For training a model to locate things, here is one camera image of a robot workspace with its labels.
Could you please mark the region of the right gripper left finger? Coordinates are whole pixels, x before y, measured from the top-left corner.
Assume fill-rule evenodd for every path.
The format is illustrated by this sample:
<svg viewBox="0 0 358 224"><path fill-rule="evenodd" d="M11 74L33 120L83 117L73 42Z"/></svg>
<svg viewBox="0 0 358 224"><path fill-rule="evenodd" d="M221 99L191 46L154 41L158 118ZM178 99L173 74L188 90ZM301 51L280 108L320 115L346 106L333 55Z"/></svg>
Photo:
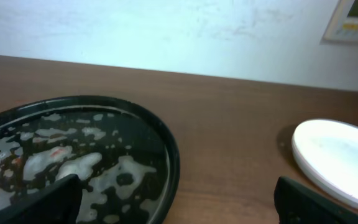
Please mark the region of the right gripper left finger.
<svg viewBox="0 0 358 224"><path fill-rule="evenodd" d="M82 195L79 177L70 174L0 210L0 224L75 224Z"/></svg>

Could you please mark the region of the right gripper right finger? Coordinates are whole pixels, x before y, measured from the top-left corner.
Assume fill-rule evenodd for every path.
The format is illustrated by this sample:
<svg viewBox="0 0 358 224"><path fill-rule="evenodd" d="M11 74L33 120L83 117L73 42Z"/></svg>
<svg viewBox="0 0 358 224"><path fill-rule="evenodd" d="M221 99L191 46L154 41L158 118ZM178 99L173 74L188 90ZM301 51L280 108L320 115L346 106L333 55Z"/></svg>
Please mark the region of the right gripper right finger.
<svg viewBox="0 0 358 224"><path fill-rule="evenodd" d="M281 176L274 190L280 224L358 224L358 214Z"/></svg>

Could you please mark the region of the white plate top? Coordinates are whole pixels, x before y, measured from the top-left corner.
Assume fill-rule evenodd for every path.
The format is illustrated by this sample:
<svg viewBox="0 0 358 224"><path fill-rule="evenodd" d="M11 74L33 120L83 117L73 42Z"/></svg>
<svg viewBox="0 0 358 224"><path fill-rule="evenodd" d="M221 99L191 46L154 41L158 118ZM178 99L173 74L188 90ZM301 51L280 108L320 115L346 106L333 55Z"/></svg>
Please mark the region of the white plate top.
<svg viewBox="0 0 358 224"><path fill-rule="evenodd" d="M358 126L330 119L307 120L295 128L291 146L307 178L358 209Z"/></svg>

